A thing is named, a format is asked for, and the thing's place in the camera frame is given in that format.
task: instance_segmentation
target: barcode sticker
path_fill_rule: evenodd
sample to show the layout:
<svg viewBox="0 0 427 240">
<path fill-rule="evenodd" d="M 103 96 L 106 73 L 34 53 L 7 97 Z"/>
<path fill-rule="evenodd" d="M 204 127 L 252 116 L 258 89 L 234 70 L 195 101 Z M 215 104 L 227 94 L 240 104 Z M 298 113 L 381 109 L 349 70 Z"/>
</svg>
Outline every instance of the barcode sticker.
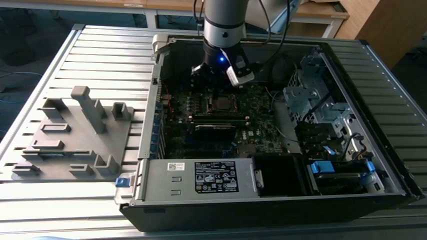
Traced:
<svg viewBox="0 0 427 240">
<path fill-rule="evenodd" d="M 186 170 L 186 163 L 184 162 L 168 162 L 167 163 L 167 170 L 168 171 L 184 171 Z"/>
</svg>

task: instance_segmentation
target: power supply label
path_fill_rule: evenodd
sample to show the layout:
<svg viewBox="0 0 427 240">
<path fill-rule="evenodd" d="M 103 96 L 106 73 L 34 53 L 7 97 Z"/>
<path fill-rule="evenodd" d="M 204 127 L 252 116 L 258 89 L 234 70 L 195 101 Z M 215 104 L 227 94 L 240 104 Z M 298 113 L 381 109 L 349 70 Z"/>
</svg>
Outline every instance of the power supply label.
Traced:
<svg viewBox="0 0 427 240">
<path fill-rule="evenodd" d="M 198 194 L 239 192 L 236 162 L 195 162 L 194 170 Z"/>
</svg>

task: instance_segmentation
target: blue plastic tab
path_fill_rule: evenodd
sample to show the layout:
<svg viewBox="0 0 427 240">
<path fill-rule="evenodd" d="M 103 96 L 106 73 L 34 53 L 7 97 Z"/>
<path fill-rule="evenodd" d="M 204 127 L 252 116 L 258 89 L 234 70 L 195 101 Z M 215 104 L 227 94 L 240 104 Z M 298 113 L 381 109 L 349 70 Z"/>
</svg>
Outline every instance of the blue plastic tab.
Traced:
<svg viewBox="0 0 427 240">
<path fill-rule="evenodd" d="M 329 147 L 329 146 L 323 146 L 323 148 L 327 150 L 329 154 L 335 155 L 335 151 Z"/>
<path fill-rule="evenodd" d="M 159 140 L 158 135 L 152 135 L 152 136 L 151 136 L 151 142 L 152 142 L 152 143 L 158 143 L 158 140 Z"/>
<path fill-rule="evenodd" d="M 151 144 L 150 151 L 151 152 L 156 152 L 158 151 L 158 145 L 156 144 Z"/>
<path fill-rule="evenodd" d="M 154 125 L 160 125 L 160 118 L 156 117 L 156 118 L 154 119 Z"/>
<path fill-rule="evenodd" d="M 118 177 L 115 179 L 115 187 L 116 188 L 128 188 L 128 187 L 131 187 L 131 178 Z"/>
<path fill-rule="evenodd" d="M 154 133 L 154 134 L 158 134 L 158 133 L 159 133 L 159 130 L 160 130 L 159 126 L 154 126 L 154 127 L 152 127 L 152 133 Z"/>
<path fill-rule="evenodd" d="M 369 161 L 366 163 L 367 169 L 370 172 L 375 172 L 375 166 L 374 166 L 374 162 Z"/>
<path fill-rule="evenodd" d="M 331 161 L 315 161 L 311 165 L 311 171 L 314 174 L 331 174 L 335 173 L 335 169 Z"/>
</svg>

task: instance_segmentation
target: circuit board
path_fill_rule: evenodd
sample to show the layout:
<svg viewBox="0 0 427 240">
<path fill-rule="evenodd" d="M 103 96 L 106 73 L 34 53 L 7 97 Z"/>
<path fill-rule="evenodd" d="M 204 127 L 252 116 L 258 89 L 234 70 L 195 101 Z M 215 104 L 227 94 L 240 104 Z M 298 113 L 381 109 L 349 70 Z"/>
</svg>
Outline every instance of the circuit board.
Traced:
<svg viewBox="0 0 427 240">
<path fill-rule="evenodd" d="M 163 93 L 167 159 L 247 158 L 284 151 L 263 86 L 220 93 L 210 89 Z"/>
</svg>

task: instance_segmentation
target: metal table surface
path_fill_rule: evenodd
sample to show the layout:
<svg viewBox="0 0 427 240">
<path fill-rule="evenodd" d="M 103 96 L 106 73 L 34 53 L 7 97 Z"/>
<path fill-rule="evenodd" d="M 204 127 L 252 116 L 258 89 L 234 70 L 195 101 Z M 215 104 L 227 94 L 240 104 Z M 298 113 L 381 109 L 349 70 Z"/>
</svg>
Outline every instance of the metal table surface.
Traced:
<svg viewBox="0 0 427 240">
<path fill-rule="evenodd" d="M 154 61 L 152 37 L 158 33 L 195 35 L 194 31 L 76 25 L 44 73 L 12 127 L 0 143 L 0 181 L 11 179 L 10 170 L 32 140 L 44 113 L 43 99 L 70 98 L 75 85 L 91 88 L 91 97 L 104 106 L 116 100 L 135 108 L 128 134 L 123 171 L 138 163 L 142 123 L 147 105 Z M 313 38 L 290 37 L 313 41 Z M 322 39 L 349 72 L 398 154 L 423 190 L 427 189 L 427 117 L 409 93 L 378 59 L 370 46 L 359 41 Z M 112 182 L 34 182 L 0 184 L 0 239 L 55 236 L 71 239 L 139 238 L 242 238 L 306 234 L 338 239 L 407 236 L 427 233 L 427 201 L 390 209 L 347 223 L 186 232 L 139 232 L 114 202 Z"/>
</svg>

